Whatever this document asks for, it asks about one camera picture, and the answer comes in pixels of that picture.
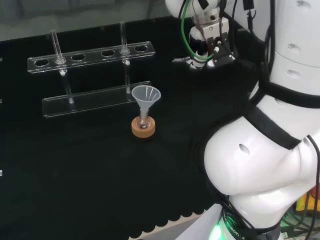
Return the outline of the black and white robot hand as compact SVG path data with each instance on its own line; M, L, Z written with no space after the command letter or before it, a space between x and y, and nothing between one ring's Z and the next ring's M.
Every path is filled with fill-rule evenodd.
M186 61L193 70L220 68L236 59L229 42L229 21L225 17L192 27L188 43L196 54Z

